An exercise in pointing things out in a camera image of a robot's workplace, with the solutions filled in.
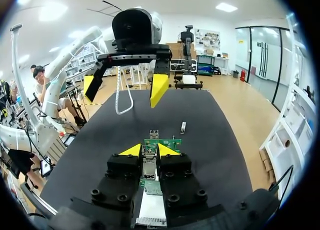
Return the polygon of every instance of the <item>fire extinguisher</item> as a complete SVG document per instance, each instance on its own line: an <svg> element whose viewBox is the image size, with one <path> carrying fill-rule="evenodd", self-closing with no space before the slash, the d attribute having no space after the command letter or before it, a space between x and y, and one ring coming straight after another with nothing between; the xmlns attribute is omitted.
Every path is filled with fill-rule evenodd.
<svg viewBox="0 0 320 230"><path fill-rule="evenodd" d="M241 75L240 75L240 80L241 81L245 81L245 77L246 77L246 72L244 70L241 71Z"/></svg>

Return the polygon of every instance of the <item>white wall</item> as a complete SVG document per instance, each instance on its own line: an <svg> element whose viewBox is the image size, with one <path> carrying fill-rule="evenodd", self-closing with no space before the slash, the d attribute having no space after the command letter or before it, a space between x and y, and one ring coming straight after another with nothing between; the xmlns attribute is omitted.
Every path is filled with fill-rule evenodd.
<svg viewBox="0 0 320 230"><path fill-rule="evenodd" d="M220 32L221 50L218 53L228 53L229 69L234 70L236 64L236 30L232 23L209 17L185 15L185 14L162 14L163 21L161 44L176 43L178 36L185 31L186 25L193 25L194 29L207 29Z"/></svg>
<svg viewBox="0 0 320 230"><path fill-rule="evenodd" d="M234 25L234 27L238 28L238 27L259 26L259 25L277 26L277 27L289 29L288 22L285 18L283 19L274 19L274 18L250 19L250 20L238 22Z"/></svg>

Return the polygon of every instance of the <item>black mat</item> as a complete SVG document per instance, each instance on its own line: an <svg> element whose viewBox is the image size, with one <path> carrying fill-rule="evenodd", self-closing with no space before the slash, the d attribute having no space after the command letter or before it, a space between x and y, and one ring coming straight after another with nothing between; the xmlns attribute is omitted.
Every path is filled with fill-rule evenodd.
<svg viewBox="0 0 320 230"><path fill-rule="evenodd" d="M68 147L52 172L41 197L55 209L75 196L90 201L107 169L112 153L122 152L149 138L158 129L160 138L182 138L181 152L192 159L195 174L208 193L208 204L226 209L252 192L244 157L234 133L212 95L204 90L169 90L155 109L147 90L132 91L133 110L115 111L115 94L92 116ZM120 93L120 111L130 106ZM180 135L182 121L186 131Z"/></svg>

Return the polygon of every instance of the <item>white cable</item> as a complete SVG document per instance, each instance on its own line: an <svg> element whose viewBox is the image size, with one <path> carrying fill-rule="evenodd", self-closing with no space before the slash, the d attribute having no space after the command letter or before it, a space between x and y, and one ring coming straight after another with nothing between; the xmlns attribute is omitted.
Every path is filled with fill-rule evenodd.
<svg viewBox="0 0 320 230"><path fill-rule="evenodd" d="M126 85L126 87L127 87L127 89L128 89L128 93L129 93L129 97L130 97L130 101L131 101L131 106L128 108L128 109L126 109L126 110L124 110L124 111L122 111L122 112L119 112L119 109L118 109L118 103L119 103L119 92L120 92L120 78L121 78L121 72L122 72L122 74L123 74L123 76L124 76L124 81L125 81L125 85ZM126 80L126 76L125 76L125 73L124 73L124 71L122 70L120 70L120 68L118 67L118 75L117 75L117 82L116 82L116 94L115 94L115 112L116 112L116 114L117 115L122 115L122 114L124 114L124 113L127 113L129 110L131 110L133 107L134 107L134 100L132 99L132 96L131 96L131 93L130 93L130 89L129 89L129 86L128 86L128 83L127 83L127 80Z"/></svg>
<svg viewBox="0 0 320 230"><path fill-rule="evenodd" d="M139 88L141 90L141 81L140 81L140 65L138 65L138 81L139 81Z"/></svg>

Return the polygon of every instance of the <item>circuit board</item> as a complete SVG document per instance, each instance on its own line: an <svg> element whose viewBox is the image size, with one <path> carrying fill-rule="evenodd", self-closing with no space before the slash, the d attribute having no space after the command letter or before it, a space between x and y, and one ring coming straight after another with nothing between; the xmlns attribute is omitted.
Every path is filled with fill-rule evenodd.
<svg viewBox="0 0 320 230"><path fill-rule="evenodd" d="M167 148L170 148L177 153L180 153L179 146L181 145L181 139L145 139L144 145L149 153L156 153L158 144L162 144Z"/></svg>

